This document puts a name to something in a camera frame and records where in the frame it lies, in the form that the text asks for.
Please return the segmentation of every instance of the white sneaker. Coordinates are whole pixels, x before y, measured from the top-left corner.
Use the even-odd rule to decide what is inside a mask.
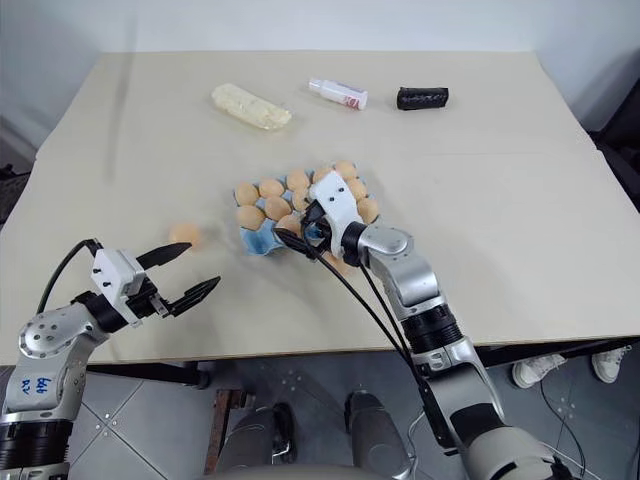
[[[516,363],[511,369],[514,383],[520,388],[529,388],[542,380],[547,373],[558,368],[567,359],[562,355],[547,355]]]
[[[622,357],[629,350],[631,350],[631,345],[591,355],[591,365],[593,365],[596,377],[604,383],[615,382],[618,378],[618,373],[620,373]]]

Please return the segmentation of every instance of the white egg carton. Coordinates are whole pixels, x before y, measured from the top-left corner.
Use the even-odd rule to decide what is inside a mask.
[[[309,181],[311,184],[311,179],[313,178],[314,170],[305,170],[305,173],[309,177]],[[366,185],[366,182],[361,177],[357,176],[356,178],[358,178],[363,184]],[[293,208],[293,191],[287,188],[286,175],[275,177],[275,180],[279,181],[284,187],[284,193],[280,196],[281,198],[285,199],[287,203],[289,203],[292,209],[292,214],[297,216],[299,219],[302,219],[302,215],[304,215],[304,212],[296,211]],[[253,183],[253,186],[256,187],[256,189],[258,189],[259,183]],[[235,190],[233,192],[233,196],[235,200],[236,198]],[[367,197],[373,198],[373,195],[368,193]],[[259,209],[261,209],[262,211],[264,211],[265,203],[266,203],[266,198],[259,197],[258,200],[254,203],[254,205]],[[245,250],[249,255],[268,255],[270,252],[272,252],[275,249],[285,247],[284,243],[280,241],[278,236],[273,231],[277,223],[278,223],[277,221],[265,216],[264,221],[262,222],[262,224],[257,230],[250,230],[248,228],[244,228],[240,226],[238,227],[240,231],[240,238],[242,238],[242,242],[244,243]],[[313,229],[309,230],[308,236],[312,239],[320,238],[318,234],[313,231]]]

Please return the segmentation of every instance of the egg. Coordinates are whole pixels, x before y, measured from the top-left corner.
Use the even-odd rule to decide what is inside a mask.
[[[188,242],[193,248],[198,248],[202,244],[202,233],[193,223],[178,223],[169,230],[169,242]]]
[[[284,193],[284,187],[275,178],[266,178],[260,182],[260,196],[264,198],[279,197]]]
[[[336,169],[336,172],[338,172],[345,181],[351,180],[352,178],[356,178],[356,175],[357,175],[356,167],[354,167],[353,163],[351,162],[342,160],[336,163],[335,169]]]
[[[242,205],[236,209],[236,221],[242,228],[258,230],[264,222],[264,212],[253,205]]]
[[[373,222],[379,213],[378,202],[375,198],[365,197],[358,202],[358,215],[362,217],[364,223]]]
[[[298,210],[299,212],[304,212],[309,206],[309,202],[307,201],[307,194],[309,193],[308,189],[304,190],[296,190],[293,192],[293,208]]]
[[[342,276],[346,276],[351,273],[351,266],[341,258],[334,257],[331,252],[324,252],[322,254],[322,258],[329,262],[333,268],[338,270]]]
[[[253,205],[258,201],[258,189],[249,182],[238,185],[235,189],[236,202],[238,205]]]
[[[267,214],[267,217],[277,222],[285,215],[289,215],[291,213],[291,206],[289,205],[289,202],[282,197],[269,197],[265,201],[264,211]]]
[[[351,190],[351,193],[355,197],[356,202],[362,200],[364,197],[367,196],[367,187],[365,187],[364,183],[362,183],[357,178],[352,178],[351,180],[349,180],[347,182],[347,186],[349,187],[349,190]]]
[[[320,180],[326,177],[331,170],[333,170],[333,168],[331,167],[321,167],[317,169],[315,172],[313,172],[313,183],[318,183]]]
[[[299,237],[302,236],[302,226],[300,225],[300,219],[295,215],[285,215],[284,217],[282,217],[280,220],[278,220],[276,228],[286,228]]]
[[[309,177],[304,170],[298,168],[287,175],[287,188],[289,190],[301,190],[309,186]]]

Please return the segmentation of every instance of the white wall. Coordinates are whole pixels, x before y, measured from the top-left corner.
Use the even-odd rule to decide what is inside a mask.
[[[0,7],[0,111],[36,146],[102,51],[535,50],[588,129],[606,122],[640,75],[640,0],[0,0]]]

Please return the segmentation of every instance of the table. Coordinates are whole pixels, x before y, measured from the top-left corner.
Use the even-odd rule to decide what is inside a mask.
[[[310,77],[366,88],[363,112],[306,90]],[[237,85],[289,108],[264,132],[215,110]],[[400,86],[447,86],[446,108],[401,112]],[[222,275],[201,305],[147,318],[92,361],[154,362],[389,348],[320,265],[244,254],[238,182],[355,162],[382,220],[410,231],[478,345],[640,334],[640,221],[532,53],[106,54],[38,152],[0,233],[0,364],[60,259],[97,237],[136,254],[195,222],[205,245],[150,271],[165,296]],[[93,287],[74,260],[49,307]],[[375,297],[356,273],[350,281]]]

